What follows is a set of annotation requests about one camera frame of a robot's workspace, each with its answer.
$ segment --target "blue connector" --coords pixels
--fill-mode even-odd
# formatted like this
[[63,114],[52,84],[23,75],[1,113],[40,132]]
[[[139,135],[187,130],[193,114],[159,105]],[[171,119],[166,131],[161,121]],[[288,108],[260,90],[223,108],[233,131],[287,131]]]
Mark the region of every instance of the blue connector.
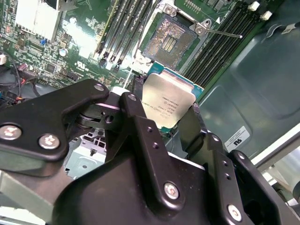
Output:
[[47,40],[46,39],[42,39],[40,43],[41,43],[41,45],[44,45],[44,44],[47,43]]

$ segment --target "sticker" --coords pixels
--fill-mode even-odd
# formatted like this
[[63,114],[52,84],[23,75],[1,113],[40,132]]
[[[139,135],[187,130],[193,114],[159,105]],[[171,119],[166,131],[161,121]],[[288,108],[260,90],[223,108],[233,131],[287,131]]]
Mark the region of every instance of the sticker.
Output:
[[242,126],[234,135],[225,142],[225,147],[228,151],[232,151],[240,146],[247,138],[250,137],[249,132],[246,130],[245,126]]
[[287,34],[289,32],[291,32],[291,30],[295,29],[295,23],[287,25],[285,30],[281,33],[281,34]]

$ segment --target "motherboard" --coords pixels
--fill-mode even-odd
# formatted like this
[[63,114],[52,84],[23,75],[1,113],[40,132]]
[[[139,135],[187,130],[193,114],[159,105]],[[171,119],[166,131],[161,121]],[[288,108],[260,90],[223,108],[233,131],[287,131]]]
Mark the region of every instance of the motherboard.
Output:
[[64,85],[126,87],[159,63],[209,87],[282,1],[0,0],[0,48],[27,76]]

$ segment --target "wire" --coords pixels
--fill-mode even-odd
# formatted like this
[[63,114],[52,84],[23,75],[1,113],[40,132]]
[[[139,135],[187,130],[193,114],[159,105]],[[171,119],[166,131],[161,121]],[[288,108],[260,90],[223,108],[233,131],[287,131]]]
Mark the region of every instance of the wire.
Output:
[[[51,77],[44,76],[44,75],[41,75],[41,76],[34,76],[34,77],[28,78],[28,79],[22,84],[22,87],[23,87],[25,84],[27,84],[28,82],[31,82],[31,81],[34,81],[34,80],[37,80],[37,79],[43,79],[43,78],[44,78],[44,79],[49,79],[49,80],[51,80],[51,81],[57,83],[57,84],[58,84],[59,86],[61,86],[62,88],[64,87],[64,85],[63,85],[62,83],[60,83],[59,81],[57,81],[57,80],[55,80],[55,79],[53,79],[53,78],[51,78]],[[37,87],[36,87],[35,82],[32,82],[32,83],[31,83],[31,88],[32,88],[32,90],[33,90],[33,93],[34,93],[37,97],[41,96],[41,95],[39,94],[38,90],[37,90]]]
[[8,86],[8,87],[10,87],[9,89],[13,89],[15,87],[18,87],[19,89],[18,89],[18,95],[17,96],[20,97],[21,96],[21,77],[20,77],[20,74],[19,74],[19,71],[18,71],[18,67],[17,67],[17,65],[15,63],[14,58],[8,52],[2,50],[2,53],[5,54],[5,55],[7,55],[10,58],[10,61],[11,61],[11,63],[13,64],[13,66],[15,68],[15,73],[14,73],[14,75],[15,75],[15,83],[13,83],[13,84],[12,83],[8,83],[8,85],[4,85],[4,84],[1,84],[1,85],[2,86]]
[[34,93],[37,97],[40,97],[40,96],[41,96],[41,95],[39,94],[38,90],[37,90],[36,82],[32,82],[32,83],[31,83],[31,88],[32,88],[33,93]]

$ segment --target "white heatsink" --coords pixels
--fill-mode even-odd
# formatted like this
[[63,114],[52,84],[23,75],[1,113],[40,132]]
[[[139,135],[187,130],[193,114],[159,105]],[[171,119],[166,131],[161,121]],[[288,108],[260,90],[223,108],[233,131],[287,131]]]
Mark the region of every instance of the white heatsink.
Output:
[[42,0],[18,0],[15,24],[25,32],[53,41],[60,17],[61,12]]

